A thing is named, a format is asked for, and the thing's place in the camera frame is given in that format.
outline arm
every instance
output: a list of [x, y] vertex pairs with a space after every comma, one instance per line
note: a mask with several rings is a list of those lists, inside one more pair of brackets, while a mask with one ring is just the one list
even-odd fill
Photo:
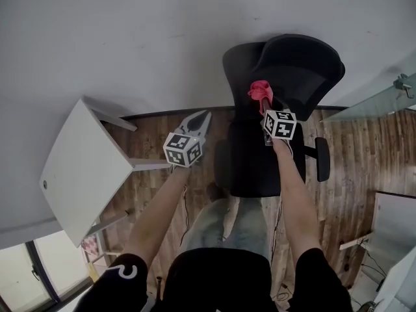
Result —
[[293, 262], [311, 248], [319, 248], [319, 225], [315, 204], [300, 177], [287, 145], [273, 139], [273, 148], [279, 161], [283, 217]]
[[155, 258], [170, 222], [174, 217], [190, 168], [177, 167], [165, 181], [149, 205], [144, 209], [131, 230], [123, 254], [135, 254], [148, 268]]

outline window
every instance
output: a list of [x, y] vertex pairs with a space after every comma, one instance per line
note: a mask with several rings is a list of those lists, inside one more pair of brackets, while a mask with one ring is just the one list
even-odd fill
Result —
[[0, 297], [15, 312], [72, 311], [92, 285], [83, 257], [64, 231], [0, 250]]

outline sleeve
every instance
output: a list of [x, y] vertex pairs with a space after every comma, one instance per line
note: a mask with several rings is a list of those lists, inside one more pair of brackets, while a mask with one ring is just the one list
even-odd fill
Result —
[[300, 256], [288, 311], [352, 312], [350, 299], [322, 250], [312, 248]]
[[123, 254], [80, 299], [75, 311], [140, 311], [148, 299], [147, 276], [141, 258]]

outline pink object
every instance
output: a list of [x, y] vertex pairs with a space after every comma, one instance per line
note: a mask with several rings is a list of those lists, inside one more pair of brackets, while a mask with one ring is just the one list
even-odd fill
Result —
[[90, 255], [98, 256], [98, 243], [96, 236], [89, 236], [81, 243], [84, 251]]
[[267, 81], [256, 81], [253, 82], [248, 95], [252, 97], [252, 99], [260, 102], [260, 114], [263, 115], [263, 98], [267, 98], [270, 106], [272, 106], [273, 101], [273, 91]]

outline fiducial marker cube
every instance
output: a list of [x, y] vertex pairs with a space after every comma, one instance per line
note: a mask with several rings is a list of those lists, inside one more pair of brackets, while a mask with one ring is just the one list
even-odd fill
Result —
[[202, 156], [201, 140], [195, 136], [169, 133], [163, 151], [170, 164], [188, 168]]
[[296, 128], [296, 115], [291, 112], [267, 110], [263, 129], [272, 138], [292, 140]]

